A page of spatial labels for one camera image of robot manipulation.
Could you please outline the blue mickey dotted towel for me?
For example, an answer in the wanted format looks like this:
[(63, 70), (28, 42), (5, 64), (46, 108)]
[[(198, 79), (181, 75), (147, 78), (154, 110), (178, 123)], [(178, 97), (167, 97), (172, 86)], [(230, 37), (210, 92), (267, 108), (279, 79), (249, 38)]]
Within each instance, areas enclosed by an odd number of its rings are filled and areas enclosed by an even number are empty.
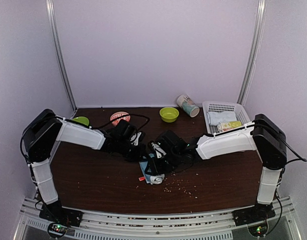
[(143, 156), (143, 160), (139, 162), (139, 166), (141, 169), (141, 172), (143, 174), (142, 179), (147, 183), (151, 185), (160, 185), (163, 183), (165, 179), (164, 174), (159, 175), (151, 175), (151, 169), (149, 167), (149, 159), (145, 156)]

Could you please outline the white perforated plastic basket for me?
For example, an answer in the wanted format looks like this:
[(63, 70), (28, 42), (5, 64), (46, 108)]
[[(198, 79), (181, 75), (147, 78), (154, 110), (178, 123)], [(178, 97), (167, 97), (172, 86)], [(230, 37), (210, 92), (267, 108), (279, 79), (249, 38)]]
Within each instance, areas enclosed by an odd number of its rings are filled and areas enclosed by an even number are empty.
[(242, 125), (250, 122), (250, 118), (246, 113), (244, 107), (241, 104), (233, 103), (233, 102), (222, 102), (222, 101), (204, 101), (202, 103), (202, 110), (204, 115), (204, 120), (206, 124), (206, 130), (209, 134), (218, 133), (217, 126), (213, 126), (210, 124), (208, 120), (207, 113), (208, 112), (234, 112), (236, 119), (242, 123)]

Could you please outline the red patterned ceramic bowl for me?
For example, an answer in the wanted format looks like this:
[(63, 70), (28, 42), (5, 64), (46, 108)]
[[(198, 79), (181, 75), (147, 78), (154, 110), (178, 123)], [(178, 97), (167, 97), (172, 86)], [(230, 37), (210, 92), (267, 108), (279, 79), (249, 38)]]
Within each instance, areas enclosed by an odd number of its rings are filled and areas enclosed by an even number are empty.
[(121, 120), (129, 122), (130, 119), (131, 119), (131, 116), (128, 112), (118, 111), (112, 114), (109, 120), (113, 126), (117, 126)]

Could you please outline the green plastic plate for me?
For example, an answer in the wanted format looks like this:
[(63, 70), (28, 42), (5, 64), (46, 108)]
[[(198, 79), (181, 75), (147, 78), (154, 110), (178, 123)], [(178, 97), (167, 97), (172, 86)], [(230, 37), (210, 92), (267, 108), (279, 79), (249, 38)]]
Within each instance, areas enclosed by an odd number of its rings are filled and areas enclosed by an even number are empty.
[(80, 123), (82, 125), (85, 125), (85, 126), (90, 125), (90, 120), (85, 116), (78, 116), (78, 117), (72, 118), (71, 120), (74, 122)]

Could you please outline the green plastic bowl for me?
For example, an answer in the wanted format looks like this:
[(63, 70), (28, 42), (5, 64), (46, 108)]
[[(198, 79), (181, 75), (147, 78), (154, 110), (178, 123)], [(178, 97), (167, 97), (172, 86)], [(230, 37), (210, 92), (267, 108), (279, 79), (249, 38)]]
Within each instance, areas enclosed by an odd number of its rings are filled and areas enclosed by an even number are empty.
[(179, 111), (174, 107), (163, 107), (159, 110), (161, 120), (166, 123), (173, 123), (178, 119)]

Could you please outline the rolled green yellow towel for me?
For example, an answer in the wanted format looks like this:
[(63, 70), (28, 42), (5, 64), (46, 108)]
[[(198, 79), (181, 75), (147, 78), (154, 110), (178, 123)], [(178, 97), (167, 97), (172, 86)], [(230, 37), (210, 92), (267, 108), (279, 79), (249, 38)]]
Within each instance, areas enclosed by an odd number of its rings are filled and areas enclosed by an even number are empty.
[(219, 132), (226, 132), (235, 128), (239, 128), (241, 126), (242, 123), (240, 121), (220, 122), (217, 124), (217, 130)]

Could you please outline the light blue folded towel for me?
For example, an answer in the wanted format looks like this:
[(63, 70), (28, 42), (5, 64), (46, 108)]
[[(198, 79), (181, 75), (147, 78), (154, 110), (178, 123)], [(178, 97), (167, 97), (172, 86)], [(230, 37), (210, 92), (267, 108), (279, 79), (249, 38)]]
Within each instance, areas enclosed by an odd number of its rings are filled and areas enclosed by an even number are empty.
[(237, 121), (237, 117), (234, 111), (207, 112), (207, 120), (211, 126), (216, 126), (219, 123), (234, 122)]

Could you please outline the tall illustrated ceramic cup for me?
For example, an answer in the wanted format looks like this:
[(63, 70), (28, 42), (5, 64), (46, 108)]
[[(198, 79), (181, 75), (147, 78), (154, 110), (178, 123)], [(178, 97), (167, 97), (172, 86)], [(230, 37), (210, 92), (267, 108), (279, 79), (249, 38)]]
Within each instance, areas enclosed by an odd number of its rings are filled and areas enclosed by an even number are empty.
[(196, 117), (200, 112), (200, 108), (186, 94), (180, 95), (176, 99), (176, 103), (191, 118)]

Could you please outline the left circuit board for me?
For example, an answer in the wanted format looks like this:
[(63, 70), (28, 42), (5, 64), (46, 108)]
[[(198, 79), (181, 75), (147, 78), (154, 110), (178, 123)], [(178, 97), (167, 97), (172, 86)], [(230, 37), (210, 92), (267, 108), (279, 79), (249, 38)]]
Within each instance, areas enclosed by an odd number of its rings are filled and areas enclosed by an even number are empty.
[(47, 227), (47, 233), (50, 237), (57, 239), (62, 238), (68, 231), (68, 227), (57, 222), (52, 222)]

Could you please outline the circuit board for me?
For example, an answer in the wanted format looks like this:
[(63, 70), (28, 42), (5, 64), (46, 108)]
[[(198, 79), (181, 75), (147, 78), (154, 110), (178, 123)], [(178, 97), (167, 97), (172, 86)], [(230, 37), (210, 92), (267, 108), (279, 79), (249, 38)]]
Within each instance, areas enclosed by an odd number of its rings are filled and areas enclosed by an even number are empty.
[(262, 223), (248, 225), (247, 229), (251, 236), (256, 238), (261, 238), (267, 234), (269, 230), (269, 225), (267, 222), (262, 222)]
[(47, 233), (50, 237), (57, 239), (62, 238), (68, 231), (68, 227), (57, 222), (52, 222), (47, 227)]

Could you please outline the front aluminium rail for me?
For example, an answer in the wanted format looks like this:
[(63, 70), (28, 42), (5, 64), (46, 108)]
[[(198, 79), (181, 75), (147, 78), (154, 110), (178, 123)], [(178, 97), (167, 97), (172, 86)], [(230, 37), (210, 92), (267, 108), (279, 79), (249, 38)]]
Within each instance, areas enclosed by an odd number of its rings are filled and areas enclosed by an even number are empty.
[(63, 240), (253, 240), (251, 231), (268, 224), (266, 240), (302, 240), (298, 216), (289, 197), (274, 201), (276, 216), (237, 225), (233, 209), (179, 214), (119, 214), (83, 210), (80, 225)]

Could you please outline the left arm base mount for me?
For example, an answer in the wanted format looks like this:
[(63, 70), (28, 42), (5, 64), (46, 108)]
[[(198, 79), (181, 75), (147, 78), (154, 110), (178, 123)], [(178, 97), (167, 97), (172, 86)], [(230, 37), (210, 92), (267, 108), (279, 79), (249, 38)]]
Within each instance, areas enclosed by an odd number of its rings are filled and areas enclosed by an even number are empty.
[(82, 221), (83, 212), (64, 208), (60, 200), (54, 203), (43, 203), (39, 217), (51, 222), (60, 223), (67, 227), (79, 227)]

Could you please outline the right aluminium frame post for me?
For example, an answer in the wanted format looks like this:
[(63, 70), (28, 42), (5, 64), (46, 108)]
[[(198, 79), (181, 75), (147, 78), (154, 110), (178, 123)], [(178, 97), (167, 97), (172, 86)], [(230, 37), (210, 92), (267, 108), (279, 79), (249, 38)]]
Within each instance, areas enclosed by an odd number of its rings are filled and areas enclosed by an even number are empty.
[(249, 52), (249, 57), (240, 88), (237, 103), (240, 105), (245, 105), (247, 102), (248, 94), (254, 77), (254, 72), (256, 69), (256, 59), (258, 52), (261, 47), (261, 41), (263, 37), (265, 13), (266, 13), (267, 1), (259, 0), (257, 6), (257, 13), (255, 18), (255, 25), (253, 31), (253, 37), (251, 41), (251, 47)]

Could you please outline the aluminium frame post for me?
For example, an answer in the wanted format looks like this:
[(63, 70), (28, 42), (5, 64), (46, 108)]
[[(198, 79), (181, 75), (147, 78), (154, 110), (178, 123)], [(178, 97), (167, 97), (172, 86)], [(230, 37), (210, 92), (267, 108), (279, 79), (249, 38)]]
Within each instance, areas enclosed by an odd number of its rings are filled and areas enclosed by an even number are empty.
[(48, 16), (48, 20), (49, 20), (49, 24), (51, 28), (51, 35), (53, 38), (56, 60), (57, 60), (57, 64), (59, 67), (61, 80), (64, 86), (66, 96), (69, 100), (70, 107), (75, 112), (78, 108), (77, 108), (77, 105), (74, 99), (72, 88), (70, 86), (70, 82), (69, 82), (69, 78), (68, 78), (68, 74), (67, 74), (67, 70), (65, 66), (64, 56), (62, 53), (61, 42), (60, 42), (58, 28), (57, 28), (54, 1), (46, 0), (45, 3), (46, 3), (46, 11), (47, 11), (47, 16)]
[(253, 31), (253, 37), (251, 41), (251, 47), (249, 52), (249, 57), (240, 88), (237, 103), (240, 105), (245, 105), (247, 102), (248, 94), (254, 77), (254, 72), (256, 69), (256, 59), (258, 52), (261, 47), (261, 41), (263, 37), (265, 13), (266, 13), (267, 1), (259, 0), (257, 6), (257, 13), (255, 18), (255, 25)]

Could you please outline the left aluminium frame post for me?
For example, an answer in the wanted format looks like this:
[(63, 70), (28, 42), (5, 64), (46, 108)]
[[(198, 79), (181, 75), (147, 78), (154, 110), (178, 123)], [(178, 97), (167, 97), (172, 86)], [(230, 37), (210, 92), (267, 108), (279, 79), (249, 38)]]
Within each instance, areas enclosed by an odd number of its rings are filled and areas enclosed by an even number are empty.
[(77, 108), (77, 105), (74, 99), (72, 88), (70, 86), (70, 82), (69, 82), (69, 78), (68, 78), (68, 74), (67, 74), (67, 70), (65, 66), (64, 56), (62, 53), (61, 42), (60, 42), (58, 28), (57, 28), (54, 1), (46, 0), (45, 3), (46, 3), (46, 11), (47, 11), (47, 16), (48, 16), (48, 20), (49, 20), (49, 24), (51, 28), (51, 35), (53, 38), (56, 60), (57, 60), (57, 64), (59, 67), (61, 80), (64, 86), (66, 96), (69, 100), (70, 107), (75, 112), (78, 108)]

